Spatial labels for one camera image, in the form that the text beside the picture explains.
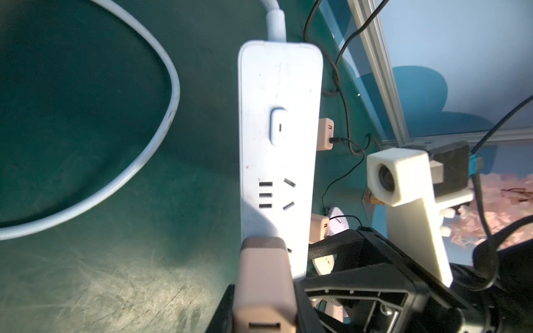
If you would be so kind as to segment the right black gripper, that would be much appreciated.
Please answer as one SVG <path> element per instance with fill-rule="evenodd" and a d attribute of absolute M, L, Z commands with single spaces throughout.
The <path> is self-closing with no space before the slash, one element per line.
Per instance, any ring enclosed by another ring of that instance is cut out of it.
<path fill-rule="evenodd" d="M 332 273 L 299 283 L 325 332 L 478 332 L 479 313 L 371 228 L 346 230 L 308 247 L 336 255 Z M 328 301 L 324 312 L 313 299 Z"/>

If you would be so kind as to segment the white power strip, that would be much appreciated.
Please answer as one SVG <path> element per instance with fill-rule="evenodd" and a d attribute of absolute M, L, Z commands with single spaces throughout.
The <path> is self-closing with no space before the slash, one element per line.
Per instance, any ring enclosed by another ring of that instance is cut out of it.
<path fill-rule="evenodd" d="M 241 235 L 279 237 L 305 276 L 323 57 L 306 43 L 249 41 L 238 55 Z"/>

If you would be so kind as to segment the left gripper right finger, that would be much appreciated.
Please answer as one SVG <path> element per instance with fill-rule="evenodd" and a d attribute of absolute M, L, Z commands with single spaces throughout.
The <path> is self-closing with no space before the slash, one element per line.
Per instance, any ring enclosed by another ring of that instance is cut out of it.
<path fill-rule="evenodd" d="M 296 331 L 298 333 L 324 333 L 319 316 L 299 282 L 294 283 L 294 291 L 297 303 Z"/>

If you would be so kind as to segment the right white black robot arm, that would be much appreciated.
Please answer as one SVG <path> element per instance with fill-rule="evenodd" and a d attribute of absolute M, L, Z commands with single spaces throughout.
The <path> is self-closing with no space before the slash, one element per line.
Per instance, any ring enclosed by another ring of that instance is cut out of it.
<path fill-rule="evenodd" d="M 473 267 L 452 264 L 447 287 L 373 228 L 312 244 L 332 255 L 331 273 L 296 284 L 298 332 L 531 332 L 532 264 L 502 254 L 505 269 L 488 289 Z"/>

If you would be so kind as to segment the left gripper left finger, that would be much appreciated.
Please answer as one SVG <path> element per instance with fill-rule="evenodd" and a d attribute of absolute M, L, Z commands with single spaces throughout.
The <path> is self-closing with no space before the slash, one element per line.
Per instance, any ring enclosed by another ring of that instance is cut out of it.
<path fill-rule="evenodd" d="M 212 319 L 205 330 L 205 333 L 232 333 L 233 332 L 233 301 L 235 294 L 234 284 L 230 284 L 219 305 L 212 316 Z"/>

